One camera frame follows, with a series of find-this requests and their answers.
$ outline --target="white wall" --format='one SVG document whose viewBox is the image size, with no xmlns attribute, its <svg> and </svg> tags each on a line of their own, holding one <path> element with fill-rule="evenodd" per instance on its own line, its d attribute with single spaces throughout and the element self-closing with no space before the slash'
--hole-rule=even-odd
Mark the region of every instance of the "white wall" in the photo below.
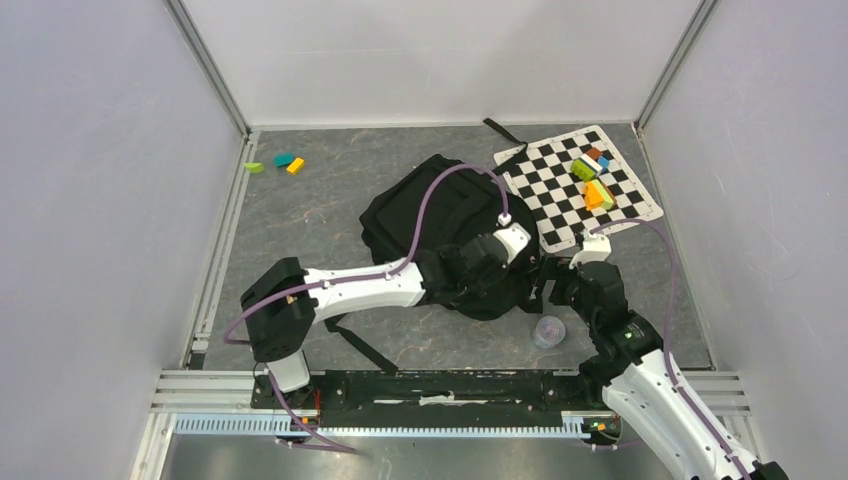
<svg viewBox="0 0 848 480">
<path fill-rule="evenodd" d="M 697 0 L 187 0 L 254 125 L 632 120 Z"/>
<path fill-rule="evenodd" d="M 721 2 L 647 128 L 688 279 L 791 478 L 848 451 L 848 4 Z"/>
<path fill-rule="evenodd" d="M 0 7 L 0 478 L 127 478 L 238 135 L 164 3 Z"/>
</svg>

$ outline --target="backpack strap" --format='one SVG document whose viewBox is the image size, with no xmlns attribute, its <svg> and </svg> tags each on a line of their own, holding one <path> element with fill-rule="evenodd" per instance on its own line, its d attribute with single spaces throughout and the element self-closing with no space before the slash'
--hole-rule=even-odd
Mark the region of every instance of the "backpack strap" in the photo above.
<svg viewBox="0 0 848 480">
<path fill-rule="evenodd" d="M 495 167 L 494 170 L 492 170 L 493 172 L 495 172 L 495 175 L 503 175 L 504 172 L 512 173 L 513 167 L 515 167 L 516 165 L 518 165 L 519 163 L 521 163 L 525 160 L 529 160 L 527 158 L 527 146 L 528 146 L 527 142 L 523 142 L 523 141 L 515 138 L 515 135 L 509 133 L 509 130 L 505 129 L 503 127 L 503 125 L 492 120 L 491 118 L 483 119 L 483 123 L 486 124 L 487 126 L 489 126 L 489 128 L 491 128 L 492 130 L 498 132 L 502 137 L 509 140 L 510 142 L 515 143 L 517 145 L 521 145 L 521 150 L 516 152 L 515 155 L 510 157 L 509 160 L 498 165 L 497 167 Z"/>
<path fill-rule="evenodd" d="M 384 357 L 383 354 L 375 350 L 371 345 L 368 345 L 365 340 L 359 338 L 359 335 L 344 327 L 340 327 L 338 324 L 342 318 L 344 318 L 344 314 L 336 315 L 335 317 L 324 320 L 324 326 L 327 327 L 327 331 L 341 335 L 351 347 L 355 348 L 356 351 L 364 355 L 368 360 L 371 360 L 371 362 L 373 362 L 374 365 L 377 365 L 380 370 L 391 374 L 397 373 L 397 365 L 392 363 L 391 360 Z"/>
</svg>

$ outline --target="gray floor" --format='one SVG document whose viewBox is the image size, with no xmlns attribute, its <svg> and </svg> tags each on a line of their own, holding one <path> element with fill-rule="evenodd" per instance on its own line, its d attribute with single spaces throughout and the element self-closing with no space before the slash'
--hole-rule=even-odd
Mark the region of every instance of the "gray floor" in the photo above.
<svg viewBox="0 0 848 480">
<path fill-rule="evenodd" d="M 175 435 L 168 480 L 270 478 L 651 479 L 671 474 L 645 445 L 593 454 L 568 439 L 391 439 L 345 437 L 358 455 L 288 450 L 269 437 Z"/>
<path fill-rule="evenodd" d="M 515 126 L 535 141 L 584 125 Z M 603 125 L 633 171 L 659 200 L 645 158 L 629 125 Z M 244 347 L 224 345 L 221 334 L 240 312 L 241 293 L 274 262 L 297 256 L 301 265 L 351 268 L 370 264 L 359 235 L 358 217 L 371 199 L 435 153 L 492 167 L 492 155 L 512 147 L 488 127 L 441 127 L 263 132 L 255 161 L 265 172 L 251 175 L 230 256 L 206 370 L 247 370 L 254 362 Z M 291 151 L 306 160 L 297 176 L 276 169 L 273 157 Z M 631 307 L 657 329 L 669 295 L 669 262 L 662 242 L 646 228 L 613 234 L 613 255 Z M 673 352 L 684 368 L 710 366 L 706 345 L 685 279 L 677 298 Z M 588 329 L 565 308 L 550 307 L 568 328 L 553 350 L 530 339 L 538 320 L 514 309 L 491 322 L 478 322 L 439 306 L 385 308 L 348 315 L 342 325 L 406 369 L 576 368 L 594 354 Z M 310 368 L 371 369 L 368 360 L 337 334 L 319 325 L 304 344 Z"/>
</svg>

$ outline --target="black backpack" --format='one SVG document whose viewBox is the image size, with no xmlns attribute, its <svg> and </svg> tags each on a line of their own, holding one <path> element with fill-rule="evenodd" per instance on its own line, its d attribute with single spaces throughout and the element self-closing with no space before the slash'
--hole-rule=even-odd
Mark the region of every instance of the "black backpack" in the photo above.
<svg viewBox="0 0 848 480">
<path fill-rule="evenodd" d="M 409 253 L 418 208 L 433 180 L 459 160 L 433 155 L 397 185 L 378 195 L 359 217 L 362 241 L 371 249 L 375 264 L 391 262 Z M 445 305 L 476 320 L 494 320 L 520 306 L 536 312 L 528 302 L 539 254 L 539 230 L 530 207 L 507 194 L 512 220 L 530 235 L 530 243 L 510 265 L 507 276 L 485 292 L 468 295 L 462 302 Z M 492 179 L 473 170 L 459 170 L 446 177 L 433 191 L 424 214 L 420 249 L 443 245 L 463 246 L 474 237 L 502 228 L 497 217 L 502 211 L 498 187 Z"/>
</svg>

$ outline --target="green toy block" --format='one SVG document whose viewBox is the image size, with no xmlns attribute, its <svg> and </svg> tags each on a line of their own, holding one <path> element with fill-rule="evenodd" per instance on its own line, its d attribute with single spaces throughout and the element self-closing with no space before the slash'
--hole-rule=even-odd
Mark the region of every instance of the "green toy block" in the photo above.
<svg viewBox="0 0 848 480">
<path fill-rule="evenodd" d="M 595 178 L 598 175 L 598 171 L 599 169 L 592 168 L 591 164 L 583 157 L 575 158 L 571 164 L 571 173 L 577 175 L 584 182 L 589 182 Z"/>
<path fill-rule="evenodd" d="M 261 163 L 245 163 L 244 168 L 250 173 L 260 173 L 265 170 L 265 165 Z"/>
</svg>

